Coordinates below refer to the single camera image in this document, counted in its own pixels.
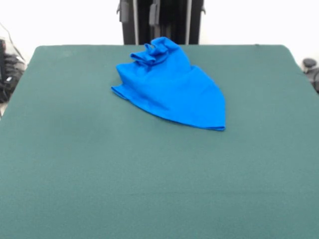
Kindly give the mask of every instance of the black metal frame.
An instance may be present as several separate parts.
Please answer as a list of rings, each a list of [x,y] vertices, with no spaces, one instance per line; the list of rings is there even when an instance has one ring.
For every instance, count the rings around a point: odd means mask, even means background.
[[[123,22],[123,40],[125,45],[135,45],[134,8],[133,0],[127,0],[129,4],[129,21]]]
[[[204,0],[192,0],[191,2],[189,44],[199,43],[200,19],[203,6]]]

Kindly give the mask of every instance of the blue towel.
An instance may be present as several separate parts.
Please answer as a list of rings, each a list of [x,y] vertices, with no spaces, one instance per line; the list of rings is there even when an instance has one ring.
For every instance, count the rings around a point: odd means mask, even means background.
[[[133,63],[116,66],[123,83],[115,94],[155,116],[198,128],[225,129],[223,94],[180,46],[166,37],[132,53]]]

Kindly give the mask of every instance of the black vertical bar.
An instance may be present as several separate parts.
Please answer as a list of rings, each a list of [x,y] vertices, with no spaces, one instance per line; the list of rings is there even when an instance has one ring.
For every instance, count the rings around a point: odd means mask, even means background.
[[[133,0],[127,0],[127,2],[129,4],[129,21],[122,23],[123,40],[125,45],[135,45]]]
[[[139,44],[149,43],[153,38],[153,28],[149,25],[150,7],[153,0],[138,0],[139,10]]]
[[[199,42],[200,16],[203,5],[204,0],[193,0],[191,3],[189,44],[198,44]]]
[[[4,68],[4,52],[5,41],[0,39],[0,82],[6,80],[5,68]]]

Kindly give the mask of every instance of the green mat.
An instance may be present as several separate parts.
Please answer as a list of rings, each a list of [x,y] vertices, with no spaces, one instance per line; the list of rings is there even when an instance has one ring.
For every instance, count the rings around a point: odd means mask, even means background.
[[[317,239],[319,99],[283,46],[185,46],[226,131],[115,96],[139,46],[37,48],[0,122],[0,239]]]

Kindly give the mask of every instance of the blue cloth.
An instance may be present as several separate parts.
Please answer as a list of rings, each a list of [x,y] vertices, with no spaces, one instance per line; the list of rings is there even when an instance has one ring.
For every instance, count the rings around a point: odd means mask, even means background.
[[[115,94],[155,116],[198,128],[225,129],[223,94],[180,46],[166,37],[132,53],[133,63],[116,66],[123,83]]]

